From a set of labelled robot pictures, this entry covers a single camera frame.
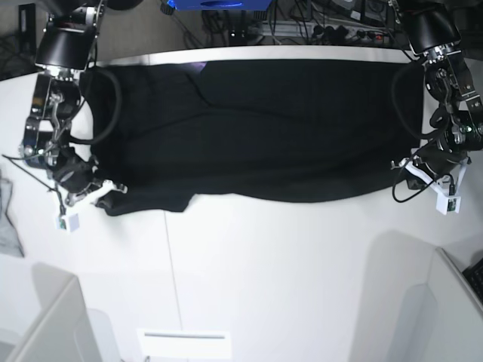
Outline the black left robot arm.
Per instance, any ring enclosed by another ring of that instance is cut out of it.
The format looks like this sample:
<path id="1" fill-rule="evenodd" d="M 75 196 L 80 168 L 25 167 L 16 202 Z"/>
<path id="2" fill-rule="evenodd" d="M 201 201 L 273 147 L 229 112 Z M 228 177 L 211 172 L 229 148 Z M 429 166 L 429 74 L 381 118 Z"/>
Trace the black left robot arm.
<path id="1" fill-rule="evenodd" d="M 482 149 L 482 100 L 460 49 L 461 34 L 445 4 L 391 1 L 389 5 L 416 57 L 394 76 L 392 103 L 403 128 L 425 141 L 401 168 L 415 167 L 413 176 L 432 186 L 467 161 L 469 152 Z M 409 124 L 396 93 L 398 83 L 412 70 L 424 72 L 426 90 L 438 102 L 428 133 Z"/>

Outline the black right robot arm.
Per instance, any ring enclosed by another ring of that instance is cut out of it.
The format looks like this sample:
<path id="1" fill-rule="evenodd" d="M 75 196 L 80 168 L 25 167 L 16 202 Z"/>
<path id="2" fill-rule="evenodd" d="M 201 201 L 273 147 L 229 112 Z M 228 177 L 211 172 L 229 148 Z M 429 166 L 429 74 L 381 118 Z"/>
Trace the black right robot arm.
<path id="1" fill-rule="evenodd" d="M 97 39 L 106 9 L 117 1 L 41 1 L 48 20 L 38 46 L 35 65 L 40 68 L 26 119 L 20 155 L 10 162 L 44 170 L 53 180 L 60 211 L 93 204 L 107 209 L 106 196 L 127 192 L 121 183 L 100 177 L 98 160 L 80 157 L 75 145 L 93 146 L 106 139 L 116 126 L 122 104 L 117 78 L 108 70 L 90 67 L 97 59 Z M 112 82 L 114 109 L 107 127 L 90 140 L 72 137 L 72 122 L 87 101 L 88 85 L 83 74 L 101 74 Z"/>

